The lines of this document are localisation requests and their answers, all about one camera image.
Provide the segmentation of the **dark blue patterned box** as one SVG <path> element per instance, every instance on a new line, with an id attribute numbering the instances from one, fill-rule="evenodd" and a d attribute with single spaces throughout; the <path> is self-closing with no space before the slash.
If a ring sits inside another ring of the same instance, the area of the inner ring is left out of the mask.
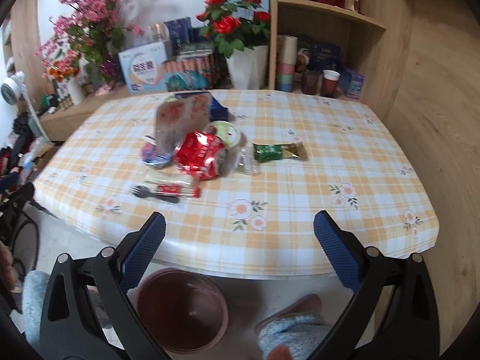
<path id="1" fill-rule="evenodd" d="M 191 18 L 184 17 L 164 22 L 168 30 L 169 41 L 172 46 L 172 52 L 177 55 L 183 44 L 191 42 Z"/>

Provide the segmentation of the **white blue probiotic box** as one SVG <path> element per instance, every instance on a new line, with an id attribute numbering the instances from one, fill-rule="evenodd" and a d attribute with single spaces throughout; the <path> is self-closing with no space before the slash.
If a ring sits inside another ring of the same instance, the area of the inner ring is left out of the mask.
<path id="1" fill-rule="evenodd" d="M 120 66 L 130 94 L 166 91 L 164 63 L 172 56 L 169 41 L 157 41 L 121 51 Z"/>

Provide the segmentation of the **black plastic spork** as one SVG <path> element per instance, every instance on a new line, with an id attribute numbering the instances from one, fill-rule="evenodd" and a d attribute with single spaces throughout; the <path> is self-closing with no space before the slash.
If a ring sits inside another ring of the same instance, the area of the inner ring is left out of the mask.
<path id="1" fill-rule="evenodd" d="M 155 192 L 150 190 L 145 185 L 136 185 L 133 186 L 131 192 L 134 196 L 147 199 L 147 198 L 154 198 L 156 200 L 160 200 L 161 202 L 177 204 L 180 202 L 180 198 L 171 195 L 165 195 L 159 192 Z"/>

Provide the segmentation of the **white napkin packet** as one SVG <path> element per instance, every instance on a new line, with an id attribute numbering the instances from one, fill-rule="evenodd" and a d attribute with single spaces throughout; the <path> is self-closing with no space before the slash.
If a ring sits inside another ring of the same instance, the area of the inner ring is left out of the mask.
<path id="1" fill-rule="evenodd" d="M 148 168 L 144 180 L 146 183 L 155 185 L 179 185 L 186 188 L 193 188 L 198 184 L 196 178 L 188 174 L 168 174 L 155 169 Z"/>

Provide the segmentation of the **yogurt cup lid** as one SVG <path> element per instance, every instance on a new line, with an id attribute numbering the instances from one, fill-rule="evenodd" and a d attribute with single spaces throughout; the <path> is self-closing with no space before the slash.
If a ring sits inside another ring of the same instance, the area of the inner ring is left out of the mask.
<path id="1" fill-rule="evenodd" d="M 242 132 L 238 127 L 228 121 L 212 121 L 207 125 L 205 132 L 219 137 L 227 149 L 236 148 L 242 142 Z"/>

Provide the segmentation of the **grey fuzzy slipper right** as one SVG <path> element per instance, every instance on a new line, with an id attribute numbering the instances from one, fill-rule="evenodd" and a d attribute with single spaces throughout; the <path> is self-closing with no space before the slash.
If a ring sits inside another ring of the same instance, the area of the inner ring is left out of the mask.
<path id="1" fill-rule="evenodd" d="M 320 297 L 309 294 L 260 321 L 255 334 L 262 359 L 308 359 L 332 328 L 321 310 Z"/>

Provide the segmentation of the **red paper cup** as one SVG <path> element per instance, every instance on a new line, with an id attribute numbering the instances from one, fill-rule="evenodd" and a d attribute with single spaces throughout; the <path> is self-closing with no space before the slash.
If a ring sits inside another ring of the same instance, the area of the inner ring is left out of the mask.
<path id="1" fill-rule="evenodd" d="M 322 84 L 320 89 L 320 94 L 323 97 L 332 98 L 335 96 L 338 81 L 340 78 L 340 73 L 334 70 L 325 69 L 322 76 Z"/>

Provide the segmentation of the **floral snack package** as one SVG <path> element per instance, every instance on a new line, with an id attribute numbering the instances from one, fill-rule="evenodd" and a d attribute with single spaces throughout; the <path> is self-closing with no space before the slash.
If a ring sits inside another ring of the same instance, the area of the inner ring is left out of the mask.
<path id="1" fill-rule="evenodd" d="M 174 152 L 187 133 L 203 131 L 210 123 L 210 94 L 190 95 L 179 99 L 178 105 L 157 108 L 155 116 L 155 143 L 160 155 Z"/>

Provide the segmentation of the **blue foil wrapper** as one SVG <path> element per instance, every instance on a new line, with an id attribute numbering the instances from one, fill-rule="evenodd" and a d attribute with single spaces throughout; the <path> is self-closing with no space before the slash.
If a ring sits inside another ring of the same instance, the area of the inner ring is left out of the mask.
<path id="1" fill-rule="evenodd" d="M 146 142 L 141 149 L 142 162 L 151 168 L 162 169 L 173 159 L 173 152 L 159 154 L 156 145 Z"/>

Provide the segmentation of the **stacked pastel cups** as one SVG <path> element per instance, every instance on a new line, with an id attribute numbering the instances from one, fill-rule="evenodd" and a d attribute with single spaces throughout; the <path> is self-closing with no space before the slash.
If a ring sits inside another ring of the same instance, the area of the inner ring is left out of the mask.
<path id="1" fill-rule="evenodd" d="M 298 38 L 277 36 L 276 89 L 291 92 L 294 80 Z"/>

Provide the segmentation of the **crushed red soda can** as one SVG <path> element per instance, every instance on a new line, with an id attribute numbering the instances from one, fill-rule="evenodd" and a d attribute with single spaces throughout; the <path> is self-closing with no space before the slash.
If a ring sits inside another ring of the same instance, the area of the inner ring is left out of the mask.
<path id="1" fill-rule="evenodd" d="M 222 175 L 228 149 L 218 136 L 198 131 L 187 133 L 173 152 L 174 164 L 198 180 Z"/>

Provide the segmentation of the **dark book box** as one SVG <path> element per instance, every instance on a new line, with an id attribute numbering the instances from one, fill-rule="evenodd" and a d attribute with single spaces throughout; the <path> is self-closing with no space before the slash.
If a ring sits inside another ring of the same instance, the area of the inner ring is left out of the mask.
<path id="1" fill-rule="evenodd" d="M 209 41 L 184 43 L 180 45 L 180 48 L 176 55 L 176 59 L 198 59 L 201 57 L 212 55 L 214 52 L 215 47 Z"/>

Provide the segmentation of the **low wooden cabinet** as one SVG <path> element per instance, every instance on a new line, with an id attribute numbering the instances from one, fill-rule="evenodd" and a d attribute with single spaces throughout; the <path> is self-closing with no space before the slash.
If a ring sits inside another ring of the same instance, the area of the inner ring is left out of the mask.
<path id="1" fill-rule="evenodd" d="M 89 95 L 81 104 L 71 106 L 66 111 L 45 113 L 41 116 L 41 126 L 53 142 L 64 142 L 105 102 L 115 101 L 129 96 L 126 86 L 116 88 L 109 94 Z"/>

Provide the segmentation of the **pink trash bin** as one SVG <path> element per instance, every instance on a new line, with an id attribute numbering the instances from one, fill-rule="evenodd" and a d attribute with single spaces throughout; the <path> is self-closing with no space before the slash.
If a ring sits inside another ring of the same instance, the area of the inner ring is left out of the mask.
<path id="1" fill-rule="evenodd" d="M 224 338 L 229 309 L 212 280 L 174 268 L 156 271 L 137 290 L 139 319 L 168 352 L 210 350 Z"/>

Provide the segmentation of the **brown glass cup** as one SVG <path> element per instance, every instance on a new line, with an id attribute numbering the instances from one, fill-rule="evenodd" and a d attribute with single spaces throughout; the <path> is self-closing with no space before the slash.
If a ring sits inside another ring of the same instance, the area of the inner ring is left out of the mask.
<path id="1" fill-rule="evenodd" d="M 302 93 L 307 95 L 315 95 L 320 80 L 320 72 L 318 70 L 306 69 L 302 79 Z"/>

